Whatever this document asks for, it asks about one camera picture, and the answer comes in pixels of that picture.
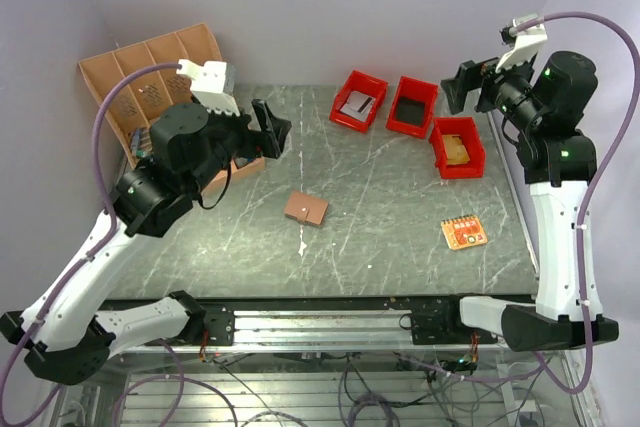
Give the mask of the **red bin with gold cards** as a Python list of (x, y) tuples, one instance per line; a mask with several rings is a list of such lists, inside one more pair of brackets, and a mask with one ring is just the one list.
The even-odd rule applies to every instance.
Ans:
[(486, 153), (471, 117), (436, 117), (429, 142), (442, 179), (474, 179), (484, 175)]

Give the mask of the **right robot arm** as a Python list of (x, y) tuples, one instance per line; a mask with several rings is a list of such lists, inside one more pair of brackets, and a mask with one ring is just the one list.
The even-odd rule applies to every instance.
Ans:
[(460, 113), (478, 90), (478, 112), (499, 111), (513, 140), (532, 198), (539, 240), (539, 281), (532, 304), (465, 297), (440, 320), (442, 334), (459, 343), (476, 327), (502, 337), (516, 352), (574, 350), (613, 342), (619, 325), (604, 316), (595, 286), (588, 216), (581, 203), (594, 186), (594, 143), (577, 127), (598, 85), (596, 66), (571, 52), (553, 53), (540, 75), (532, 61), (502, 70), (498, 59), (466, 61), (442, 81), (449, 110)]

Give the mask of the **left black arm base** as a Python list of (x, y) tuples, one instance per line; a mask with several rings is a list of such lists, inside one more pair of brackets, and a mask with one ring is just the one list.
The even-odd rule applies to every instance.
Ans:
[(187, 315), (187, 321), (174, 339), (184, 344), (231, 346), (234, 341), (235, 315), (220, 303), (211, 300), (196, 299), (185, 291), (169, 294), (176, 300)]

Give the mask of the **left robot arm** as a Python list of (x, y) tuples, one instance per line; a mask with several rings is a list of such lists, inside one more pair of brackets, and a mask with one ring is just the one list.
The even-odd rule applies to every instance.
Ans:
[(131, 347), (159, 339), (192, 344), (209, 331), (206, 310), (184, 291), (111, 313), (102, 305), (133, 260), (202, 205), (203, 189), (235, 158), (281, 156), (291, 122), (261, 99), (251, 106), (252, 113), (227, 115), (180, 103), (152, 123), (151, 154), (119, 179), (54, 283), (29, 307), (1, 317), (2, 334), (35, 377), (79, 384)]

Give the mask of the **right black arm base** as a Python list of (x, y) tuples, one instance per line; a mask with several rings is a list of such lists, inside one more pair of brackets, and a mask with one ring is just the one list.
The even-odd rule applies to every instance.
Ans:
[(498, 339), (489, 332), (465, 326), (451, 307), (436, 305), (411, 310), (400, 316), (399, 327), (410, 333), (414, 345), (493, 345)]

